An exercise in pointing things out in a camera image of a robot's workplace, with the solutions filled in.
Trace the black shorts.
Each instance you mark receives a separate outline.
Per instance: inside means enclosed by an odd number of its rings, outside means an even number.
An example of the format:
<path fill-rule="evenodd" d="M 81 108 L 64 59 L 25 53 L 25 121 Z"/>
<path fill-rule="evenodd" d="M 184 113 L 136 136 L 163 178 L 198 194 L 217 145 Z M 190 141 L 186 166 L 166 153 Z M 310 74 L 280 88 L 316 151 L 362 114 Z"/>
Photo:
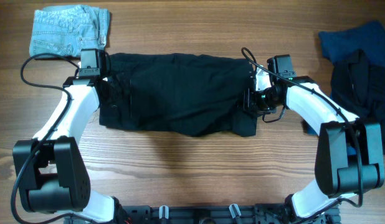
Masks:
<path fill-rule="evenodd" d="M 108 78 L 122 82 L 124 103 L 100 106 L 102 126 L 188 136 L 221 131 L 242 137 L 256 134 L 257 116 L 241 108 L 254 71 L 245 59 L 124 53 L 109 58 Z"/>

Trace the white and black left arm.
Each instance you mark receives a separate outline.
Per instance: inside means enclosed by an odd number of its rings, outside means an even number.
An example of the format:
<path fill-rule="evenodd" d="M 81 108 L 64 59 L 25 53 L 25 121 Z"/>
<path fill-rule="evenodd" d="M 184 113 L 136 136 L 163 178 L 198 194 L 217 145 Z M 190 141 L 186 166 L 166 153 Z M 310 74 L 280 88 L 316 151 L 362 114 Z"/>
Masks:
<path fill-rule="evenodd" d="M 30 140 L 18 141 L 12 150 L 16 180 L 11 192 L 11 212 L 25 221 L 16 200 L 29 213 L 53 214 L 48 223 L 130 223 L 118 199 L 92 190 L 78 143 L 100 106 L 100 80 L 110 72 L 107 52 L 81 51 L 75 74 L 59 87 L 62 98 L 45 126 Z"/>

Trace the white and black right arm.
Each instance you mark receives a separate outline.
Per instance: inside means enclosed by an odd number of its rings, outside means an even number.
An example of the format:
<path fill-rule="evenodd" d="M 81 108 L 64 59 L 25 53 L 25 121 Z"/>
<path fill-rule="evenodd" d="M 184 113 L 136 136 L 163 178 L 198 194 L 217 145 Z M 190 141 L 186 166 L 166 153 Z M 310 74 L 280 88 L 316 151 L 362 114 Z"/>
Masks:
<path fill-rule="evenodd" d="M 242 54 L 255 69 L 244 97 L 251 110 L 262 116 L 278 106 L 292 110 L 318 135 L 315 179 L 286 198 L 283 222 L 309 222 L 342 202 L 361 207 L 364 193 L 385 180 L 380 125 L 345 110 L 311 78 L 296 76 L 289 55 L 269 59 L 264 68 L 247 48 Z"/>

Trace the folded light blue jeans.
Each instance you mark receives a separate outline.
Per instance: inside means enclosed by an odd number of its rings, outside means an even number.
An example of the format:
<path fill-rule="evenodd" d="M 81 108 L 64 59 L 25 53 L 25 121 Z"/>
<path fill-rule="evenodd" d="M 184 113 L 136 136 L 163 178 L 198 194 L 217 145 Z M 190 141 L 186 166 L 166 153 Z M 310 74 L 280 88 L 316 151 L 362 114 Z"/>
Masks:
<path fill-rule="evenodd" d="M 76 4 L 36 10 L 29 55 L 51 53 L 79 58 L 83 49 L 103 50 L 109 28 L 108 9 Z"/>

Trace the black garment in pile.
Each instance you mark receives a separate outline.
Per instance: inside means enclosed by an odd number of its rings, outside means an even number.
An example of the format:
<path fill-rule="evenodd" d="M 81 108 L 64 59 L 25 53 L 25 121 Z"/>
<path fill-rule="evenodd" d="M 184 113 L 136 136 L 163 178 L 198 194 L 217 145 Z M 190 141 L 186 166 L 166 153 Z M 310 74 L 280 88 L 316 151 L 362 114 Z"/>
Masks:
<path fill-rule="evenodd" d="M 385 154 L 385 68 L 371 64 L 361 49 L 353 52 L 335 63 L 331 96 L 344 109 L 380 124 Z"/>

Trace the dark blue garment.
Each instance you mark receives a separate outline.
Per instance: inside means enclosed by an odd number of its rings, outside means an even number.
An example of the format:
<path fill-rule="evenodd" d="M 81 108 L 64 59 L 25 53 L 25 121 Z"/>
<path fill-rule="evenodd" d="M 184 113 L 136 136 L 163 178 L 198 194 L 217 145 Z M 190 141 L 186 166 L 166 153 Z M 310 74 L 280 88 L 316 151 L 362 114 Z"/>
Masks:
<path fill-rule="evenodd" d="M 318 33 L 323 57 L 333 66 L 361 49 L 370 63 L 385 68 L 385 28 L 379 21 L 338 31 Z"/>

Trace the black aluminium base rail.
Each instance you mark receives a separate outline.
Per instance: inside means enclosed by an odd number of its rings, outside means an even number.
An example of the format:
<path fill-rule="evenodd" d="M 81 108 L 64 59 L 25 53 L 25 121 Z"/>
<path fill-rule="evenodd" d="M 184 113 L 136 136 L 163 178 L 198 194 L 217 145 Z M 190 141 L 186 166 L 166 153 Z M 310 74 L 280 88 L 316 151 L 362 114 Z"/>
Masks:
<path fill-rule="evenodd" d="M 335 206 L 310 220 L 299 219 L 282 203 L 260 203 L 251 206 L 232 204 L 228 207 L 123 206 L 110 223 L 341 224 L 341 217 L 338 206 Z"/>

